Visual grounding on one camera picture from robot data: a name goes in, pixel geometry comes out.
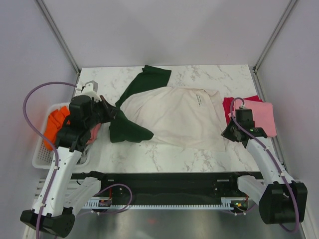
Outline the cream and green Charlie Brown shirt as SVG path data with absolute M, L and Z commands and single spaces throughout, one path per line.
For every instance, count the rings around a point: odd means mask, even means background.
M 109 126 L 112 143 L 153 141 L 225 152 L 226 128 L 220 93 L 169 87 L 171 71 L 145 65 L 119 100 Z

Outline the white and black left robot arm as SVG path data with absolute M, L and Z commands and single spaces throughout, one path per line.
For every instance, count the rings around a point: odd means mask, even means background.
M 80 208 L 95 194 L 104 196 L 109 183 L 98 177 L 88 177 L 68 197 L 67 186 L 74 168 L 91 138 L 91 130 L 98 124 L 110 122 L 116 107 L 103 96 L 94 98 L 79 95 L 69 104 L 70 114 L 65 118 L 53 145 L 54 157 L 42 191 L 32 209 L 21 213 L 20 221 L 34 229 L 56 237 L 67 237 Z

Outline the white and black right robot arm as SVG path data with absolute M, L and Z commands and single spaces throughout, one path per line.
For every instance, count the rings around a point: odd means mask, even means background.
M 266 224 L 301 223 L 305 218 L 308 190 L 296 181 L 270 151 L 267 135 L 255 127 L 251 109 L 238 109 L 222 136 L 241 143 L 254 158 L 264 179 L 260 183 L 253 176 L 240 176 L 228 183 L 234 196 L 248 195 L 259 207 Z

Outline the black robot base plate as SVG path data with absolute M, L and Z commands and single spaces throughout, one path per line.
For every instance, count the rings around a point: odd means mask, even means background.
M 102 196 L 127 204 L 132 202 L 210 202 L 211 198 L 244 198 L 239 191 L 240 176 L 254 176 L 263 181 L 260 172 L 212 172 L 212 173 L 74 173 L 72 179 L 97 177 L 102 181 L 101 189 L 115 184 Z

